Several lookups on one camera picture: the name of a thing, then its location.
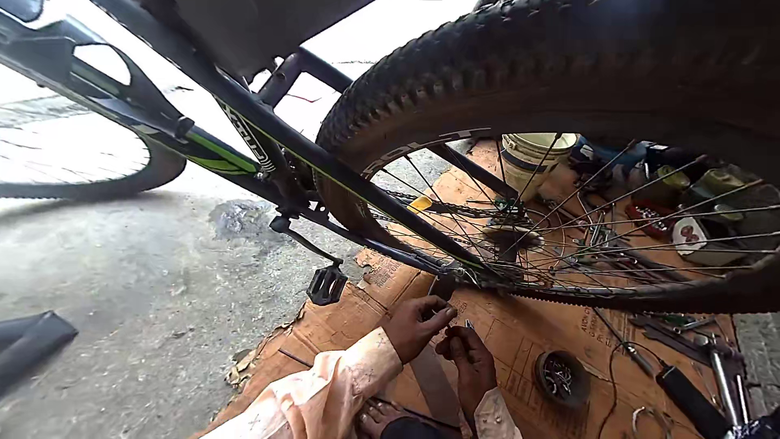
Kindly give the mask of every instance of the white bucket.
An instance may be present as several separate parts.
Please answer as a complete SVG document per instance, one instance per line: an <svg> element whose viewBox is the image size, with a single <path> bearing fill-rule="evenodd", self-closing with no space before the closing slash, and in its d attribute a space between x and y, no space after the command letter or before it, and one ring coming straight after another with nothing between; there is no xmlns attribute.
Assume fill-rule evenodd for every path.
<svg viewBox="0 0 780 439"><path fill-rule="evenodd" d="M554 139L555 133L503 135L504 148L501 156L504 162L506 183L518 192L525 188L520 197L521 200L526 201L533 198L539 186L547 180L555 166L569 157L577 142L577 134L564 133L555 142L555 146L550 149ZM534 170L539 162L541 165L534 175Z"/></svg>

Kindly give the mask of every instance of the light pink sleeve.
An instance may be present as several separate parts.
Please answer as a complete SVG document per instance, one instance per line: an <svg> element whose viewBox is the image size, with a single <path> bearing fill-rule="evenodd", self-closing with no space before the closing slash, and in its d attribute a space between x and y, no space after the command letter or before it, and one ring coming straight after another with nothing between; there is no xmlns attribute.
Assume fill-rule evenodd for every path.
<svg viewBox="0 0 780 439"><path fill-rule="evenodd" d="M480 439L523 439L498 387L485 392L474 411L474 423Z"/></svg>
<svg viewBox="0 0 780 439"><path fill-rule="evenodd" d="M318 354L311 369L269 384L244 413L203 439L344 437L366 399L401 370L379 327L345 351Z"/></svg>

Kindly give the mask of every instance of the green stripe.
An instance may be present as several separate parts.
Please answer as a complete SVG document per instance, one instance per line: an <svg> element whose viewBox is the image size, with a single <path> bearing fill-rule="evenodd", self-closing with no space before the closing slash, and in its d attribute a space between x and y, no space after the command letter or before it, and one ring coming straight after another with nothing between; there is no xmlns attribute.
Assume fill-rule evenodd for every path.
<svg viewBox="0 0 780 439"><path fill-rule="evenodd" d="M213 152L216 152L221 157L223 157L224 159L227 159L229 162L231 162L232 164L240 167L241 169L243 169L243 170L245 170L247 172L251 172L251 173L257 172L257 168L255 168L252 163L247 162L246 160L240 158L239 156L233 154L230 151L227 151L226 149L224 149L224 148L220 147L219 145L215 144L213 141L210 141L207 138L205 138L205 137L203 137L203 136L201 136L199 134L193 133L192 131L187 133L187 137L190 140L193 140L193 141L197 142L199 145L203 145L206 148L209 148L210 150L212 150Z"/></svg>
<svg viewBox="0 0 780 439"><path fill-rule="evenodd" d="M246 175L248 174L245 170L240 170L238 166L232 164L231 162L226 162L225 160L211 160L211 159L202 159L200 157L195 157L194 155L185 155L189 160L201 165L202 167L206 168L207 170L214 171L217 173L226 173L230 175Z"/></svg>
<svg viewBox="0 0 780 439"><path fill-rule="evenodd" d="M206 166L210 170L235 171L239 168L238 166L232 164L231 162L226 162L225 160L202 159L200 157L195 157L194 155L186 155L185 157L195 163Z"/></svg>
<svg viewBox="0 0 780 439"><path fill-rule="evenodd" d="M232 111L236 112L236 111L235 111L235 110L234 110L232 107L230 107L230 105L228 105L227 103L225 103L224 101L222 101L222 100L221 100L220 98L218 98L217 96L214 96L214 98L215 98L215 99L217 99L218 101L220 101L220 102L221 102L223 105L225 105L225 107L227 107L227 108L231 109ZM252 123L252 121L251 121L251 120L249 120L249 119L247 119L246 117L242 116L242 115L241 115L241 113L239 113L239 112L236 112L236 114L237 114L237 115L238 115L238 116L239 116L241 119L243 119L244 121L246 121L246 122L247 122L249 125L251 125L252 127L254 127L254 129L255 129L255 130L258 130L258 131L260 131L260 132L261 132L261 133L262 133L262 134L263 134L265 137L268 137L269 139L273 140L274 142L276 142L276 143L278 143L279 145L281 145L282 147L284 147L284 144L283 144L282 142L280 142L280 141L278 141L278 140L274 139L274 138L273 138L273 137L272 137L270 134L266 133L266 132L265 132L265 131L263 131L263 130L262 130L260 127L258 127L258 126L257 126L257 125L255 125L254 123ZM328 175L328 173L326 173L325 171L321 170L320 168L317 168L317 167L316 167L315 165L313 165L311 162L309 162L309 161L308 161L308 160L306 160L305 158L301 157L300 155L296 154L296 153L295 153L295 152L294 152L292 149L290 149L290 148L287 148L287 151L288 151L288 152L290 152L290 154L293 154L293 155L294 155L295 157L297 157L298 159L301 159L301 160L303 160L303 161L304 161L304 162L305 162L307 165L311 166L312 168L315 168L315 169L316 169L316 170L317 170L319 173L321 173L322 175L324 175L324 176L326 176L327 178L329 178L329 179L333 180L334 182L336 182L336 183L337 183L339 186L341 186L341 187L345 188L345 189L346 189L347 191L349 191L349 192L352 192L352 193L353 193L353 195L355 195L356 197L360 198L361 200L365 201L365 202L366 202L366 203L368 203L368 204L371 204L371 203L370 203L368 200L366 200L365 198L361 197L361 196L360 196L360 194L357 194L357 193L356 193L356 192L355 192L353 189L351 189L350 187L347 187L347 186L346 186L344 183L342 183L341 181L338 181L338 180L336 180L334 177L331 177L330 175ZM400 221L398 221L397 219L393 218L393 217L392 217L392 215L388 214L387 212L384 212L382 209L379 209L379 208L378 208L376 205L374 205L374 207L375 207L375 208L376 208L376 210L378 210L379 212L382 212L382 213L384 213L384 214L385 214L385 215L386 215L388 218L392 218L393 220L397 221L399 224L401 223L401 222L400 222ZM424 237L422 237L422 238L423 238L423 239L424 239L424 240L425 240L425 241L426 241L428 244L430 244L430 245L433 245L434 247L438 248L438 246L437 246L436 244L434 244L434 243L432 243L432 242L430 242L430 241L426 240ZM477 268L483 268L483 266L482 266L481 264L476 264L476 263L474 263L474 262L467 261L467 260L465 260L465 259L461 259L461 258L459 258L458 256L455 256L455 255L451 255L451 254L449 254L449 255L450 255L451 257L455 258L455 259L458 259L460 262L463 262L463 263L465 263L465 264L469 264L470 266L475 266L475 267L477 267Z"/></svg>

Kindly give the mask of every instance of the hand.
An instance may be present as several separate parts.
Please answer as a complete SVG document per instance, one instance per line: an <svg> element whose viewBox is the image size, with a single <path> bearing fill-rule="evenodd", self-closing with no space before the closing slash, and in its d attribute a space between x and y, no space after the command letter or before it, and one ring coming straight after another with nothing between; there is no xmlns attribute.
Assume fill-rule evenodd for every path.
<svg viewBox="0 0 780 439"><path fill-rule="evenodd" d="M429 320L423 319L427 311L436 314ZM458 312L447 306L447 302L438 296L426 296L403 302L394 312L390 321L382 325L385 333L398 353L401 363L407 364L423 351L434 335L444 329Z"/></svg>
<svg viewBox="0 0 780 439"><path fill-rule="evenodd" d="M489 390L498 387L493 355L473 329L451 327L445 339L436 346L436 353L455 362L458 367L458 398L463 415L476 433L474 412Z"/></svg>

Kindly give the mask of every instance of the yellow reflector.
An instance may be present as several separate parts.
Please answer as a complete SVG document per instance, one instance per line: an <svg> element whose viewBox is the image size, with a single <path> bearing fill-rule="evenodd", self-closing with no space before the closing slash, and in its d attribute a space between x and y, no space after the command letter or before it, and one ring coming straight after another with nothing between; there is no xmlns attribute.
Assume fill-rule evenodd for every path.
<svg viewBox="0 0 780 439"><path fill-rule="evenodd" d="M431 201L430 198L426 197L425 195L421 195L421 196L417 197L416 200L414 200L413 202L409 203L409 206L407 206L406 208L408 210L411 210L414 213L418 213L418 212L422 212L425 209L431 207L433 204L434 203Z"/></svg>

